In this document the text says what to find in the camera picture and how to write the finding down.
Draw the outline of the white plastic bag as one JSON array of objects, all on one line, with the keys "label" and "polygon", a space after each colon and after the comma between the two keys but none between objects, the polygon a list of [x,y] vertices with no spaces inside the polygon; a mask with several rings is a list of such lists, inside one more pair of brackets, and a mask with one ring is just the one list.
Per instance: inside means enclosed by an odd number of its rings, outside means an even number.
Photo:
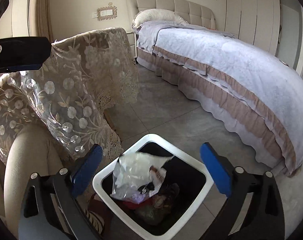
[{"label": "white plastic bag", "polygon": [[166,178],[163,166],[171,159],[143,152],[121,155],[113,171],[111,197],[140,204],[156,195]]}]

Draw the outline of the white square trash bin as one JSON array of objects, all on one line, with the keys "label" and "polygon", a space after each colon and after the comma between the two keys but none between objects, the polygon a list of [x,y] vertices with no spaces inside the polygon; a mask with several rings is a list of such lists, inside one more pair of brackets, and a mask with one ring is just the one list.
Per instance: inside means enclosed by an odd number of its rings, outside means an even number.
[{"label": "white square trash bin", "polygon": [[205,165],[147,134],[94,176],[96,194],[143,239],[172,239],[213,186]]}]

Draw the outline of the beige chair seat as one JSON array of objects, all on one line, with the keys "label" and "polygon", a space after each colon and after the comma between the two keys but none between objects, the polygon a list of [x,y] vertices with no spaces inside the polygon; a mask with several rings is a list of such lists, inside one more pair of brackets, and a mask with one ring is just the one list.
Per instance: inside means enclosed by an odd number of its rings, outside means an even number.
[{"label": "beige chair seat", "polygon": [[4,204],[7,227],[18,237],[21,205],[31,174],[56,174],[62,167],[50,132],[36,124],[25,126],[15,138],[7,158]]}]

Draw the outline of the white nightstand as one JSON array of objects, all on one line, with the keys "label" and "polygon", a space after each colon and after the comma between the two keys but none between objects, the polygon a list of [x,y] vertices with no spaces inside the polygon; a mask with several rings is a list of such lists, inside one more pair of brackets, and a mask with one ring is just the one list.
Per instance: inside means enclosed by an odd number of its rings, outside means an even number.
[{"label": "white nightstand", "polygon": [[136,44],[137,44],[137,37],[136,34],[133,31],[128,31],[127,32],[127,37],[128,37],[128,41],[130,44],[130,49],[132,51],[132,55],[134,58],[137,58],[137,48],[136,48]]}]

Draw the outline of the bed with lilac cover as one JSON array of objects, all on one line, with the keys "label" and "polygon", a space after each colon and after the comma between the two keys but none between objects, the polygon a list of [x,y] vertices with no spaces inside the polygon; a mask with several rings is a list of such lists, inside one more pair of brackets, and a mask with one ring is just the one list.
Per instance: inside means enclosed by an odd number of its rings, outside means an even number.
[{"label": "bed with lilac cover", "polygon": [[303,164],[303,80],[232,34],[173,21],[134,25],[138,63],[237,133],[256,161],[291,175]]}]

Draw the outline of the white pillow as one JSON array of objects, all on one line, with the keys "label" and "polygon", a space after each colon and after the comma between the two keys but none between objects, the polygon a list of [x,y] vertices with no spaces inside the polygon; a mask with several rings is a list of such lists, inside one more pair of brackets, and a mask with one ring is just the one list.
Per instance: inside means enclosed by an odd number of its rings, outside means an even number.
[{"label": "white pillow", "polygon": [[140,11],[133,19],[132,27],[139,29],[141,25],[149,21],[166,21],[178,24],[188,24],[181,16],[166,9],[147,9]]}]

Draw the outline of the beige tufted headboard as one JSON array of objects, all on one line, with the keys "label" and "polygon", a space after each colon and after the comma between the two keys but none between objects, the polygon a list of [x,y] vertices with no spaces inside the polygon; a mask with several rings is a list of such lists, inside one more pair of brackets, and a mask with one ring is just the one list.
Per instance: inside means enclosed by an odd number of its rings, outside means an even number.
[{"label": "beige tufted headboard", "polygon": [[129,22],[147,9],[166,9],[181,16],[189,24],[216,29],[211,9],[187,0],[126,0]]}]

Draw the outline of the white wardrobe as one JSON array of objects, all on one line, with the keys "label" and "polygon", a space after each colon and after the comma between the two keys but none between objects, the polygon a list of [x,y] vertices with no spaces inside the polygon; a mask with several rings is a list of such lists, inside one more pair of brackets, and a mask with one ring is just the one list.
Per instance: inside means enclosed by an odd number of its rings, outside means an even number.
[{"label": "white wardrobe", "polygon": [[226,0],[224,31],[276,55],[280,31],[280,0]]}]

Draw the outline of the framed wall switch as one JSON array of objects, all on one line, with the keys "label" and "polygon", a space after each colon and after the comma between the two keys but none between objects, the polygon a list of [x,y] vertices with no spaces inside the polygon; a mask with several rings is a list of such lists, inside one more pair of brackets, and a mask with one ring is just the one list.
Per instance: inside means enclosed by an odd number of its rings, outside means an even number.
[{"label": "framed wall switch", "polygon": [[112,20],[117,17],[117,7],[112,2],[108,3],[107,7],[100,7],[97,9],[97,20]]}]

